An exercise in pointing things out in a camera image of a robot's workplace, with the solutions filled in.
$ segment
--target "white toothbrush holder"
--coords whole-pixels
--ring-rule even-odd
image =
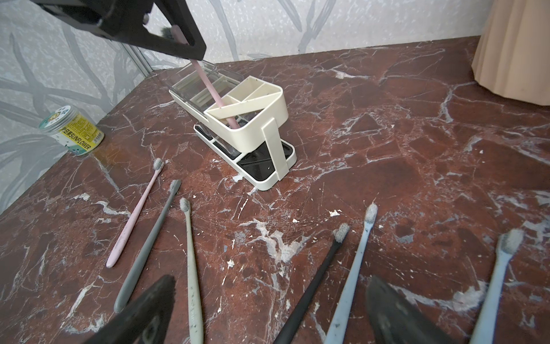
[[[288,119],[283,89],[255,77],[243,77],[201,61],[220,96],[218,107],[191,65],[170,80],[172,98],[199,123],[197,135],[258,190],[269,190],[296,163],[296,150],[281,139],[279,127]],[[226,118],[241,126],[231,129]]]

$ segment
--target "beige curtain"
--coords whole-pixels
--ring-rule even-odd
[[[550,0],[495,0],[472,68],[495,94],[550,105]]]

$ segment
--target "toothbrush bristles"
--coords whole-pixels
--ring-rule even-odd
[[[160,170],[162,166],[164,165],[164,162],[162,162],[161,158],[156,158],[155,162],[153,163],[153,170]]]
[[[169,39],[169,40],[174,40],[174,36],[172,35],[172,32],[170,31],[171,28],[168,28],[168,27],[164,27],[161,29],[161,36],[166,38],[166,39]]]
[[[502,235],[502,251],[508,254],[515,254],[523,241],[523,231],[522,230],[511,230],[506,234]]]
[[[343,243],[345,236],[348,234],[348,232],[349,232],[349,224],[347,223],[341,224],[340,228],[332,231],[332,233],[334,234],[334,240],[336,240],[340,244]]]
[[[375,223],[377,213],[378,213],[378,206],[373,202],[367,208],[367,212],[365,213],[365,222]]]
[[[186,212],[189,210],[189,201],[185,198],[185,197],[182,197],[180,200],[179,200],[179,208],[183,211],[183,212]]]
[[[180,180],[178,179],[174,179],[172,183],[170,183],[170,189],[169,189],[170,192],[174,192],[176,189],[179,189],[179,186],[181,185],[181,184],[178,184],[179,181]]]

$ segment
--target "marble countertop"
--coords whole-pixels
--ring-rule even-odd
[[[66,154],[0,216],[0,342],[81,342],[113,317],[171,180],[190,199],[206,343],[271,343],[332,242],[351,225],[295,342],[325,337],[367,245],[345,343],[374,343],[371,275],[458,342],[472,332],[500,234],[526,233],[505,278],[496,342],[550,340],[550,108],[477,85],[476,37],[227,63],[284,89],[281,137],[297,163],[260,192],[207,148],[162,74],[100,121],[103,143]],[[118,263],[105,261],[152,176],[168,163]],[[185,217],[174,205],[133,298],[164,274],[176,296],[166,343],[188,338]]]

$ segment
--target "jar lid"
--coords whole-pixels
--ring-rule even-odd
[[[45,118],[38,126],[39,129],[46,129],[61,121],[71,110],[71,105],[65,105],[55,110],[53,114]]]

